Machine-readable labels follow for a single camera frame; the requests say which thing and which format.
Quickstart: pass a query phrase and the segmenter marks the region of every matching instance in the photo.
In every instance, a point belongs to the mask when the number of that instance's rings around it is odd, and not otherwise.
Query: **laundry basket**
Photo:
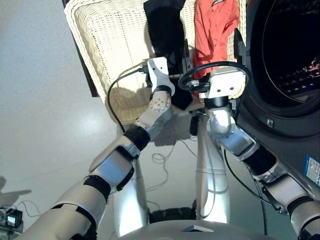
[[[72,31],[85,65],[106,109],[107,92],[118,77],[146,64],[155,57],[143,3],[145,0],[70,0],[65,7],[67,22]],[[240,20],[238,29],[246,42],[246,1],[238,0]],[[195,53],[195,0],[186,0],[180,12],[184,35],[190,55]],[[227,44],[227,59],[235,61],[234,34]],[[146,75],[136,73],[120,80],[111,91],[110,104],[122,124],[134,123],[147,109],[151,89],[147,88]],[[202,108],[197,98],[185,111]]]

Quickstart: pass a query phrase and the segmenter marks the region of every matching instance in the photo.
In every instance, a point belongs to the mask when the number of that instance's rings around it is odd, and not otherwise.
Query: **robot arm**
[[[153,98],[148,109],[122,136],[112,142],[89,168],[89,174],[71,187],[18,240],[81,240],[96,232],[109,195],[120,191],[134,173],[132,161],[155,138],[172,116],[167,60],[148,60]]]
[[[280,159],[237,127],[228,100],[231,88],[226,88],[224,92],[216,91],[216,88],[222,89],[216,76],[225,75],[224,79],[228,79],[231,73],[230,67],[211,72],[210,89],[202,94],[205,97],[205,111],[209,116],[206,130],[212,139],[245,164],[252,176],[263,184],[263,192],[275,210],[290,215],[299,239],[309,240],[320,233],[320,202],[313,199],[312,192],[303,187]],[[239,75],[236,81],[243,81],[243,77]]]

